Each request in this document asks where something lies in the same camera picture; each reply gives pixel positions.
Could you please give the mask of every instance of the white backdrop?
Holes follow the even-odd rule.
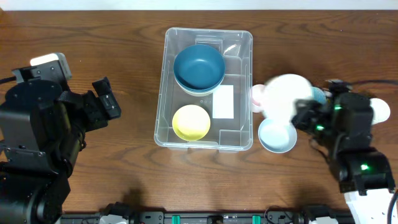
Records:
[[[3,10],[398,9],[398,0],[0,0]]]

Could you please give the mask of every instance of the white rectangle sticker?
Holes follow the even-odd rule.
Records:
[[[213,92],[213,118],[234,119],[233,85],[220,85]]]

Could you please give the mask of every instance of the blue bowl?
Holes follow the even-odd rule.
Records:
[[[224,79],[223,56],[213,47],[196,44],[181,51],[174,61],[175,79],[192,92],[206,92],[216,88]]]

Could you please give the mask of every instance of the wooden table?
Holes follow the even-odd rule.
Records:
[[[169,27],[248,30],[254,36],[253,84],[296,73],[319,85],[339,78],[398,78],[395,11],[81,11],[5,12],[0,22],[0,74],[32,57],[63,52],[78,93],[108,76],[122,118],[86,135],[87,148],[69,178],[67,212],[97,211],[123,201],[181,210],[265,210],[327,203],[347,208],[322,157],[299,132],[289,153],[254,145],[237,154],[170,151],[154,142],[164,36]],[[0,86],[3,95],[13,83]],[[392,110],[373,128],[373,145],[398,177],[396,86],[366,85]]]

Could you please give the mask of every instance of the yellow plate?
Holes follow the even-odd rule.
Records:
[[[209,129],[209,114],[200,106],[183,106],[174,114],[173,130],[183,140],[199,140],[205,137]]]

